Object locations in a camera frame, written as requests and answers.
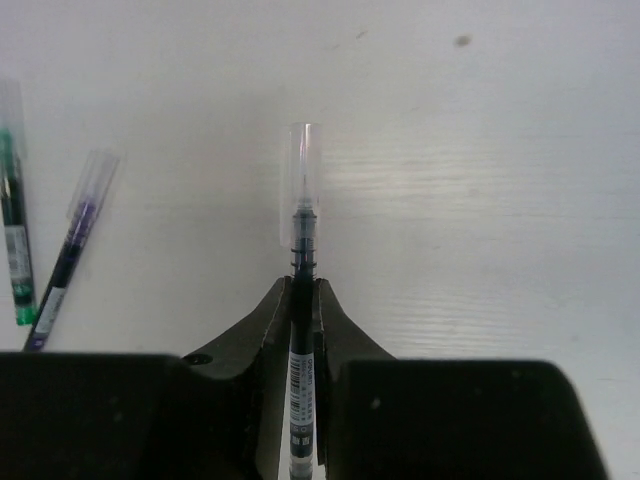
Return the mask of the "purple gel pen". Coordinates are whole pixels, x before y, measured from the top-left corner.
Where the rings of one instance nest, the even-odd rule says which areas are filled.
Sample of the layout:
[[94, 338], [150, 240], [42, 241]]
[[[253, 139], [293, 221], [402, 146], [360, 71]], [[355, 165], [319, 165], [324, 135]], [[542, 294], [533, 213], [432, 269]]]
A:
[[70, 202], [69, 228], [23, 346], [24, 352], [37, 352], [46, 345], [119, 163], [120, 157], [109, 150], [89, 153]]

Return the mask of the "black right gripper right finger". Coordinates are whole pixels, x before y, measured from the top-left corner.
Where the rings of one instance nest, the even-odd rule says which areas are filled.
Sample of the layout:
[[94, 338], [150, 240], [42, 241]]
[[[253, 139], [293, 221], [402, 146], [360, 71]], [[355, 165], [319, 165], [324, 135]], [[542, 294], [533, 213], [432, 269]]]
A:
[[330, 479], [604, 479], [576, 391], [530, 359], [398, 359], [314, 289], [317, 456]]

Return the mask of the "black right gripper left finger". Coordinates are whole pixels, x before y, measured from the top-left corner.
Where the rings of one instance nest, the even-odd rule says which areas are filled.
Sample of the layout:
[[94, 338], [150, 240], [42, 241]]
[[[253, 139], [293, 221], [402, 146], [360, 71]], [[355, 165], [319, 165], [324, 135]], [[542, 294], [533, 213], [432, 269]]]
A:
[[196, 351], [5, 353], [5, 479], [275, 479], [290, 282]]

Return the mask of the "black gel pen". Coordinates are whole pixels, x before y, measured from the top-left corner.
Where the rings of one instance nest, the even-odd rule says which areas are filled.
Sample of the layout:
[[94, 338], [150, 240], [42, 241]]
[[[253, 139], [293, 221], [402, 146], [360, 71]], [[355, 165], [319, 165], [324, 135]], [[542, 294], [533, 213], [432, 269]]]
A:
[[317, 259], [321, 127], [292, 124], [281, 167], [280, 240], [290, 251], [289, 477], [313, 477], [314, 346], [312, 303]]

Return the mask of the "green gel pen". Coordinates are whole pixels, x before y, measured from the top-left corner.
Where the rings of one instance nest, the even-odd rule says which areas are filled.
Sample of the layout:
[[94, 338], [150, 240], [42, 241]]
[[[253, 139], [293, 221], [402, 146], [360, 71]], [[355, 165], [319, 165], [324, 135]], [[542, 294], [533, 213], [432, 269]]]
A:
[[22, 161], [26, 158], [20, 85], [1, 79], [1, 210], [16, 323], [27, 326], [37, 313]]

